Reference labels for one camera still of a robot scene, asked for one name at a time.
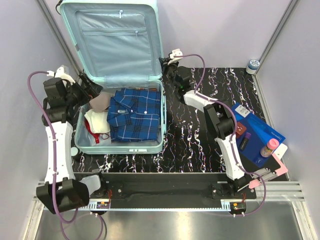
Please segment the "grey beige garment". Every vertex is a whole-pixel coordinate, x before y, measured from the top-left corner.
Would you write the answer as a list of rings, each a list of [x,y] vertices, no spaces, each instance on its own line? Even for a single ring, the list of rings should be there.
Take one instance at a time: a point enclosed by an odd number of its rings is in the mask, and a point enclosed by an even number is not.
[[[90,100],[89,105],[95,112],[103,112],[110,106],[111,97],[113,97],[112,93],[103,91],[97,97]]]

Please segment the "red lace white bra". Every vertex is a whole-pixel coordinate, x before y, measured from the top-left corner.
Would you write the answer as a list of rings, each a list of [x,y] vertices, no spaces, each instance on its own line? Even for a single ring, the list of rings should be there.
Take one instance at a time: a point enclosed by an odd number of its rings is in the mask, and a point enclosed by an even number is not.
[[[87,120],[84,121],[84,125],[88,133],[93,136],[95,144],[99,144],[100,140],[108,140],[110,138],[109,133],[93,133]]]

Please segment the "blue plaid shirt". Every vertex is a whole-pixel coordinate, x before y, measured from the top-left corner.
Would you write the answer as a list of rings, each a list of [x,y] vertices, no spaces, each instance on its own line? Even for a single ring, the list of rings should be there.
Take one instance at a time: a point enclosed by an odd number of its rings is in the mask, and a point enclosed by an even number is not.
[[[122,88],[110,98],[107,123],[113,142],[155,141],[161,118],[162,93]]]

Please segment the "mint green suitcase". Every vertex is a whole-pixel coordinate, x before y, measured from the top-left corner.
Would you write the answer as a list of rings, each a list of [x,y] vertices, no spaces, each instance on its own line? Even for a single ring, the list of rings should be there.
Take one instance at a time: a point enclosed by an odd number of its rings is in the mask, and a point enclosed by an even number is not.
[[[164,92],[155,0],[64,0],[59,12],[84,73],[104,92]]]

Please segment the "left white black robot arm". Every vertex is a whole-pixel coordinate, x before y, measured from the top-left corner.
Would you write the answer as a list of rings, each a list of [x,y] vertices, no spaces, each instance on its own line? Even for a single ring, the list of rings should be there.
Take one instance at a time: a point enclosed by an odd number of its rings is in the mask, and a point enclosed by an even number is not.
[[[79,78],[81,83],[55,73],[43,83],[46,98],[40,107],[48,140],[48,164],[44,185],[36,188],[36,196],[52,214],[85,207],[92,194],[103,198],[108,193],[108,186],[99,174],[77,180],[73,171],[74,108],[98,97],[103,89],[85,73]]]

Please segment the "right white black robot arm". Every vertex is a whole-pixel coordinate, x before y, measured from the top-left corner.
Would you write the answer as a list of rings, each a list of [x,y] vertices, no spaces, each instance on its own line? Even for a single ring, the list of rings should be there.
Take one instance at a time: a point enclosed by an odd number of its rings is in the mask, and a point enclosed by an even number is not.
[[[164,75],[171,81],[176,98],[184,105],[204,113],[206,128],[218,143],[225,164],[227,184],[225,192],[232,198],[239,198],[249,185],[250,175],[246,173],[241,162],[236,142],[237,120],[226,101],[206,96],[190,84],[187,68],[179,66],[171,58],[160,57],[159,62]]]

